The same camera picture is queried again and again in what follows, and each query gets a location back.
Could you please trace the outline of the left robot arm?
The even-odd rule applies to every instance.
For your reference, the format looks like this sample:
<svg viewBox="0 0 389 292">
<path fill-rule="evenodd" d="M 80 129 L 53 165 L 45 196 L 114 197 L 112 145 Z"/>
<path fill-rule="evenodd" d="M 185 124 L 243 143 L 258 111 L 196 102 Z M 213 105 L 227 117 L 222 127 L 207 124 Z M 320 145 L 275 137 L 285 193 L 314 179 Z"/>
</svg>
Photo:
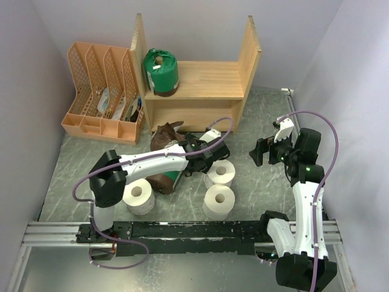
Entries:
<svg viewBox="0 0 389 292">
<path fill-rule="evenodd" d="M 100 243 L 112 239 L 114 208 L 123 199 L 126 185 L 164 172 L 207 173 L 214 162 L 229 156 L 230 150 L 220 137 L 207 142 L 192 134 L 148 153 L 120 156 L 115 150 L 107 151 L 89 172 L 94 196 L 91 235 Z"/>
</svg>

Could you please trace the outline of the brown green paper roll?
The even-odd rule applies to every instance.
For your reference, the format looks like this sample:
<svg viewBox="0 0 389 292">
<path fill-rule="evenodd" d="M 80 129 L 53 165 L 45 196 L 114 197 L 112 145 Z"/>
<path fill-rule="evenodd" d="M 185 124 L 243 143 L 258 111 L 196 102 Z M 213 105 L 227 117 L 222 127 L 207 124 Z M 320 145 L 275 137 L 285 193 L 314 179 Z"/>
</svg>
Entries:
<svg viewBox="0 0 389 292">
<path fill-rule="evenodd" d="M 173 123 L 167 122 L 165 125 L 158 126 L 157 131 L 151 138 L 150 150 L 161 150 L 174 141 L 184 141 L 185 135 L 177 132 L 183 124 L 184 121 L 177 121 Z"/>
</svg>

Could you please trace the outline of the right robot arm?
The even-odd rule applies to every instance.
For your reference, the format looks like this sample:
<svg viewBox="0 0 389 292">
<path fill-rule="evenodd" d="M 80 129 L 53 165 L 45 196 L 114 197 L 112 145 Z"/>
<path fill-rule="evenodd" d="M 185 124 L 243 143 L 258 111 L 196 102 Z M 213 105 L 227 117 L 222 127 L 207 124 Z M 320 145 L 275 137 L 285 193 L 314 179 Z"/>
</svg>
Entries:
<svg viewBox="0 0 389 292">
<path fill-rule="evenodd" d="M 322 135 L 302 128 L 296 142 L 288 136 L 260 138 L 249 155 L 256 166 L 269 154 L 269 164 L 283 163 L 294 194 L 295 232 L 285 214 L 267 211 L 261 216 L 259 238 L 273 241 L 277 252 L 276 281 L 298 291 L 323 291 L 337 275 L 337 264 L 328 258 L 323 235 L 322 198 L 324 168 L 316 163 Z"/>
</svg>

